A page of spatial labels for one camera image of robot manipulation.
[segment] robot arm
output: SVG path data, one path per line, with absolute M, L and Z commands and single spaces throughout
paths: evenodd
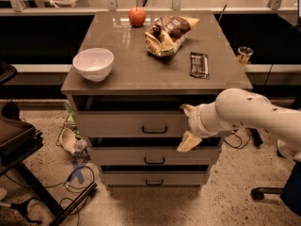
M 280 152 L 301 161 L 301 111 L 272 105 L 266 97 L 243 89 L 226 89 L 213 103 L 181 108 L 188 117 L 189 131 L 178 151 L 189 151 L 202 137 L 254 128 L 276 136 Z

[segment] white bowl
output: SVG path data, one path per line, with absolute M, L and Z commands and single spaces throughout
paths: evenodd
M 92 48 L 77 54 L 73 59 L 73 66 L 84 78 L 98 82 L 111 73 L 113 60 L 111 51 Z

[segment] chair wheel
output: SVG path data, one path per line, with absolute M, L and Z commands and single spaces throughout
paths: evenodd
M 264 194 L 260 192 L 257 188 L 251 190 L 252 199 L 255 201 L 264 200 Z

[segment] drawer handle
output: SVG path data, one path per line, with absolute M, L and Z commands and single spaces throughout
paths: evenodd
M 157 181 L 149 181 L 148 179 L 145 180 L 145 184 L 146 186 L 162 186 L 163 185 L 163 179 L 161 179 L 161 182 L 157 182 Z
M 145 162 L 145 164 L 165 164 L 165 162 L 166 162 L 166 158 L 165 157 L 163 157 L 162 158 L 162 162 L 148 162 L 148 159 L 147 159 L 147 157 L 144 157 L 144 162 Z
M 164 128 L 163 131 L 148 130 L 144 126 L 142 126 L 142 132 L 145 134 L 164 134 L 167 132 L 167 126 Z

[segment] cabinet drawer front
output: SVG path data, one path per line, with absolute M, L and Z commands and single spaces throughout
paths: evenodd
M 188 128 L 181 111 L 174 112 L 74 112 L 84 137 L 181 137 Z
M 208 181 L 209 173 L 102 173 L 106 186 L 202 186 Z
M 96 165 L 212 165 L 219 147 L 204 147 L 188 153 L 169 148 L 101 148 L 89 147 L 88 153 Z

